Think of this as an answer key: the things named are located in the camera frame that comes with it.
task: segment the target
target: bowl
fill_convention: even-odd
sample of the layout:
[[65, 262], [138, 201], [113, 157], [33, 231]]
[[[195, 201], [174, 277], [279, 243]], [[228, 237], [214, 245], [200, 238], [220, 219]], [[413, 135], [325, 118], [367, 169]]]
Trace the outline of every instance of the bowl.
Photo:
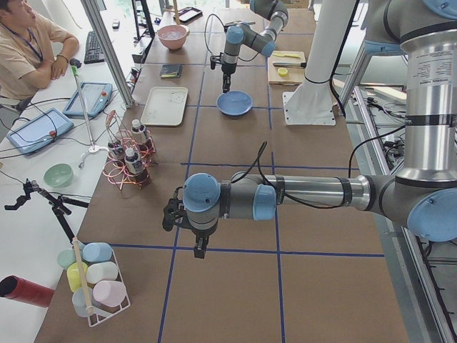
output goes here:
[[217, 108], [228, 116], [242, 116], [252, 107], [252, 98], [243, 91], [229, 91], [217, 98]]
[[157, 31], [160, 42], [170, 50], [180, 49], [188, 35], [189, 28], [184, 25], [168, 25]]
[[66, 187], [73, 179], [73, 169], [65, 163], [52, 166], [44, 173], [44, 182], [50, 187]]

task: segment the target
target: knife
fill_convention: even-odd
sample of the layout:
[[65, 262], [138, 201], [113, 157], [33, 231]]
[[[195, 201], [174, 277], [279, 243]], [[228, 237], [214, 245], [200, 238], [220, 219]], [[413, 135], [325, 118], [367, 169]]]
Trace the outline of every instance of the knife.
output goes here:
[[285, 68], [306, 68], [306, 62], [273, 62], [273, 66], [283, 66]]

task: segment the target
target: wooden stick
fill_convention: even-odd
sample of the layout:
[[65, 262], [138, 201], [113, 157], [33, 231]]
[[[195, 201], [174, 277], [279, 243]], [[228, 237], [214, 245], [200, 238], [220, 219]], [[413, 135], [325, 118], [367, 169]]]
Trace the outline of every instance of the wooden stick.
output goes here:
[[179, 20], [179, 13], [178, 13], [178, 3], [176, 0], [173, 0], [173, 7], [174, 7], [174, 18], [176, 20], [176, 25], [181, 25], [181, 21]]
[[81, 251], [79, 250], [79, 241], [76, 237], [72, 241], [76, 263], [78, 264], [79, 279], [81, 280], [81, 287], [83, 288], [84, 301], [86, 302], [86, 311], [89, 316], [94, 314], [94, 307], [92, 306], [91, 296], [89, 294], [89, 286], [87, 286], [86, 275], [84, 274], [83, 260], [81, 258]]

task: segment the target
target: white tray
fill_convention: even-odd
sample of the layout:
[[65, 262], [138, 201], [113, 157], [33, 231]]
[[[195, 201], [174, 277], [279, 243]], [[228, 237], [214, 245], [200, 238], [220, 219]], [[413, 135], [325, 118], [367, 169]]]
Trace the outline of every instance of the white tray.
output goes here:
[[145, 125], [178, 126], [183, 121], [188, 89], [152, 87], [141, 115]]

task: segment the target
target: wooden cutting board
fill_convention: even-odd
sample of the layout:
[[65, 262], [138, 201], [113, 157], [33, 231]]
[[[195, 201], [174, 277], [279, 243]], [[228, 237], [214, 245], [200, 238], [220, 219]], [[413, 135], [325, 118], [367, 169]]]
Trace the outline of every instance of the wooden cutting board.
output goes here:
[[[296, 57], [279, 57], [274, 56], [275, 53], [279, 54], [297, 54], [300, 58]], [[288, 74], [286, 76], [278, 75], [277, 66], [273, 66], [273, 62], [291, 62], [302, 63], [306, 62], [305, 54], [302, 51], [273, 51], [272, 55], [268, 58], [268, 83], [269, 84], [301, 84], [305, 79], [304, 68], [287, 68]]]

